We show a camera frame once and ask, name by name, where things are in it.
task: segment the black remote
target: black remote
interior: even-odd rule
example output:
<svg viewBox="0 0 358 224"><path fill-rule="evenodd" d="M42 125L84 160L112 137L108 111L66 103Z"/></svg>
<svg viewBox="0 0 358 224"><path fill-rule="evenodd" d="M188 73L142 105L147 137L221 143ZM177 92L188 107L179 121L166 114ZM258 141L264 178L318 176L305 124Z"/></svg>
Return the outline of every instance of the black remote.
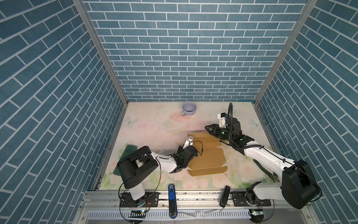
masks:
<svg viewBox="0 0 358 224"><path fill-rule="evenodd" d="M230 194L230 187L229 186L225 186L223 195L221 195L221 199L220 199L220 206L221 207L225 207L225 205L227 204L227 200L229 199L229 194Z"/></svg>

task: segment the flattened cardboard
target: flattened cardboard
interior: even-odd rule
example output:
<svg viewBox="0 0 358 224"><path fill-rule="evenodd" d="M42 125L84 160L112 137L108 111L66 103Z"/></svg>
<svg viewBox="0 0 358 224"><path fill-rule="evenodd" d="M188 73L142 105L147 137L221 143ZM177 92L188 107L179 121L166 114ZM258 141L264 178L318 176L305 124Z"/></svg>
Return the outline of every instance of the flattened cardboard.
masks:
<svg viewBox="0 0 358 224"><path fill-rule="evenodd" d="M211 136L208 132L196 132L188 134L194 137L193 146L201 152L203 146L203 155L194 157L188 164L188 170L191 176L202 176L216 173L224 173L227 171L225 155L220 139Z"/></svg>

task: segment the floral table surface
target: floral table surface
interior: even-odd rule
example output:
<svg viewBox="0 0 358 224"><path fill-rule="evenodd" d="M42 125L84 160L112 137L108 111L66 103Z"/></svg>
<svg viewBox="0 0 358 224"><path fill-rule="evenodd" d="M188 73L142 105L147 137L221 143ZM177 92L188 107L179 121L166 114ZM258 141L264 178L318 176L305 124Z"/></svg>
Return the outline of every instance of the floral table surface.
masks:
<svg viewBox="0 0 358 224"><path fill-rule="evenodd" d="M113 170L128 144L138 148L149 148L162 155L175 153L183 145L188 133L205 131L204 127L218 124L217 114L226 112L227 102L196 102L197 111L193 116L181 116L183 102L129 103L116 143L113 147L100 190L118 190L122 184L120 176ZM243 134L271 148L264 130L251 103L233 103L233 116L241 123ZM248 187L256 181L271 182L252 158L222 144L226 157L225 173L192 177L187 169L178 173L161 174L158 189L167 189L175 184L176 189L222 189L225 185L234 188ZM155 189L159 171L152 172L144 181L145 189Z"/></svg>

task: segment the blue brick wall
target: blue brick wall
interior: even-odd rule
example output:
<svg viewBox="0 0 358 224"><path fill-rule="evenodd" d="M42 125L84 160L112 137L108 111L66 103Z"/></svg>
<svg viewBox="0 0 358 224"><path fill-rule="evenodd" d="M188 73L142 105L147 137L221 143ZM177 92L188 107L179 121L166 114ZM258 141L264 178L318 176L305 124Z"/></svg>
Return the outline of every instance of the blue brick wall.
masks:
<svg viewBox="0 0 358 224"><path fill-rule="evenodd" d="M306 0L85 3L130 101L252 101Z"/></svg>
<svg viewBox="0 0 358 224"><path fill-rule="evenodd" d="M304 159L321 223L358 223L358 1L319 0L258 106L282 155Z"/></svg>
<svg viewBox="0 0 358 224"><path fill-rule="evenodd" d="M0 223L68 223L123 107L72 0L0 1Z"/></svg>

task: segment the metal corner post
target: metal corner post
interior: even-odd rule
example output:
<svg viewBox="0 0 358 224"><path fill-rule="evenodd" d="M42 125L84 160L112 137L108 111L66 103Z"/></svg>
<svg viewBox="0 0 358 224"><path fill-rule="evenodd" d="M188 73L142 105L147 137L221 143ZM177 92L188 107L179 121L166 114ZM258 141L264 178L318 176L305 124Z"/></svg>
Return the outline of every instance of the metal corner post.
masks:
<svg viewBox="0 0 358 224"><path fill-rule="evenodd" d="M301 15L299 16L297 22L292 28L290 35L287 37L287 40L280 51L279 55L277 56L276 61L274 62L270 72L268 73L266 80L263 82L261 89L259 90L258 94L255 97L255 104L258 104L263 97L266 89L269 87L272 79L276 75L276 72L280 68L282 62L284 61L287 53L289 52L292 44L294 43L295 39L297 38L298 34L300 33L303 25L305 24L308 16L311 14L314 6L316 5L318 0L307 0L307 3L302 9Z"/></svg>
<svg viewBox="0 0 358 224"><path fill-rule="evenodd" d="M107 69L109 76L111 77L111 80L112 80L114 86L117 89L117 92L118 92L120 98L122 99L124 105L126 106L128 104L127 98L124 95L124 92L118 82L116 73L114 72L113 67L107 57L106 51L103 48L101 40L100 40L99 36L97 35L96 29L93 26L93 23L91 21L91 18L89 16L88 12L87 12L87 9L86 9L86 6L84 5L83 0L73 0L73 3L74 3L74 6L76 7L76 9L78 11L79 16L81 17L81 19L88 31L89 36L91 37L91 39L98 51L98 54L100 55L100 57L103 61L103 64L105 65L105 67Z"/></svg>

